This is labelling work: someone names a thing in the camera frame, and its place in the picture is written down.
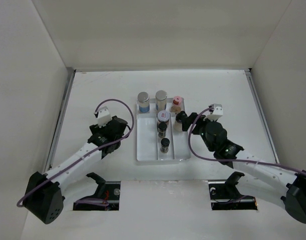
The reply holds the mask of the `black-cap dark spice bottle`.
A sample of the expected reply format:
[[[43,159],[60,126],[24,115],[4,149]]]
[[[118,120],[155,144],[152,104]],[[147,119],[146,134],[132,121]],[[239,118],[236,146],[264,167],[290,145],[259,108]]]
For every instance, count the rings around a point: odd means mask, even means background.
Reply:
[[[158,125],[158,136],[160,138],[164,138],[166,136],[166,131],[167,131],[167,124],[162,122]]]

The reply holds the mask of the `white-lid red-label jar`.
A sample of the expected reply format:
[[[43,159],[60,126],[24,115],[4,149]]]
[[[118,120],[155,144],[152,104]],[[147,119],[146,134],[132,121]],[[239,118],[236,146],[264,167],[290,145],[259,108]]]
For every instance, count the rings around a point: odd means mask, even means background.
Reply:
[[[162,110],[157,114],[157,124],[165,123],[169,125],[170,121],[170,112]]]

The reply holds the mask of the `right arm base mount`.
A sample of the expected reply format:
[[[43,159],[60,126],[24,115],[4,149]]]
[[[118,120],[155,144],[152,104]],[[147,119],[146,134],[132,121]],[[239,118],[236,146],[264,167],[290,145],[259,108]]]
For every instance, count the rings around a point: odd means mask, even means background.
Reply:
[[[232,173],[226,180],[208,182],[211,208],[213,211],[258,210],[255,197],[242,195],[237,190],[241,172]]]

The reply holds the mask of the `black-top cream powder bottle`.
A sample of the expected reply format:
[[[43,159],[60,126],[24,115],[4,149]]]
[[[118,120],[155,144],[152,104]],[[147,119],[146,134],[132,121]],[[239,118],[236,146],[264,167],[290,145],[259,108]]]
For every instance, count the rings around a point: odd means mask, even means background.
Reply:
[[[185,118],[185,112],[181,111],[175,117],[174,129],[178,132],[182,132],[182,120]]]

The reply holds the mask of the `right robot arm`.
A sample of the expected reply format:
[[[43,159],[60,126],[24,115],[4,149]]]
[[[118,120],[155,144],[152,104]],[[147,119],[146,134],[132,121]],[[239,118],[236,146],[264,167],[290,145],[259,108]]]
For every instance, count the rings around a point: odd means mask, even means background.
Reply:
[[[213,153],[213,162],[234,170],[226,180],[225,192],[235,198],[250,195],[283,208],[292,218],[306,224],[306,170],[297,170],[255,158],[242,146],[230,141],[227,131],[217,120],[222,116],[208,108],[209,115],[181,111],[176,126],[189,136],[201,136]]]

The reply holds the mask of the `silver-lid bead jar blue label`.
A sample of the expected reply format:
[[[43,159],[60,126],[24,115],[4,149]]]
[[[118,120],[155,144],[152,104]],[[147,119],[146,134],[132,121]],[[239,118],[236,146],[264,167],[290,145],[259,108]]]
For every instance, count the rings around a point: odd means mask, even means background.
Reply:
[[[147,113],[150,110],[149,95],[147,92],[140,92],[137,96],[138,109],[141,113]]]

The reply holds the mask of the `pink-cap spice bottle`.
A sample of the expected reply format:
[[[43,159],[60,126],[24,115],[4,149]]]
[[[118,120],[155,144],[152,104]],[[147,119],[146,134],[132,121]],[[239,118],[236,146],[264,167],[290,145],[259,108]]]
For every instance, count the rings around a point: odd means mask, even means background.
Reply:
[[[180,113],[181,112],[181,106],[182,106],[182,97],[175,96],[172,100],[172,106],[170,108],[171,113]]]

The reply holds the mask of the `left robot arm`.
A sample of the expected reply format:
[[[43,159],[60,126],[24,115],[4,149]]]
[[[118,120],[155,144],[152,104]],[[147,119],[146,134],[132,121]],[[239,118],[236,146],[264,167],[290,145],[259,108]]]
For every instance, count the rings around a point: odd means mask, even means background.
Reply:
[[[88,186],[88,194],[100,199],[105,193],[104,179],[90,172],[90,169],[107,155],[116,151],[121,141],[131,131],[128,123],[113,116],[102,125],[90,126],[91,136],[86,143],[59,166],[46,173],[35,172],[28,181],[25,195],[18,206],[25,207],[44,224],[52,223],[64,208],[64,190],[84,176],[95,180]]]

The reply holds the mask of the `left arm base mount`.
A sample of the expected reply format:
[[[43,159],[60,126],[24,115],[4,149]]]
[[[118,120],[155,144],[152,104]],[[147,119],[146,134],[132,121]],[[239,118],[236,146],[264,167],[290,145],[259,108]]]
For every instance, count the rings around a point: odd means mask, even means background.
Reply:
[[[121,182],[106,181],[96,173],[87,174],[97,184],[92,195],[85,196],[73,203],[74,211],[118,211],[120,206]]]

